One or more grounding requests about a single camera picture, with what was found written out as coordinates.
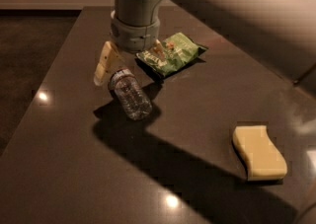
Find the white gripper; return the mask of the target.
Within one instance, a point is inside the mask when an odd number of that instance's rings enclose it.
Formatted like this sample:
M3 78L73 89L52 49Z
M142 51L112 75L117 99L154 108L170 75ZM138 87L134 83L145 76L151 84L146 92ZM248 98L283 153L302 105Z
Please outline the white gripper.
M97 64L94 83L107 84L122 67L122 57L117 46L127 52L153 49L154 56L165 60L164 47L158 39L159 6L162 0L115 0L111 12L111 38L106 41Z

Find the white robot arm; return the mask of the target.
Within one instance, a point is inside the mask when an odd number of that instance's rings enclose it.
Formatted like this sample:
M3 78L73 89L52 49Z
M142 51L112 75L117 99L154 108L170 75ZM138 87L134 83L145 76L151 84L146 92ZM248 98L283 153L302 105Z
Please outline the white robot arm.
M316 0L171 0L294 87L316 96ZM154 45L161 0L115 0L113 42Z

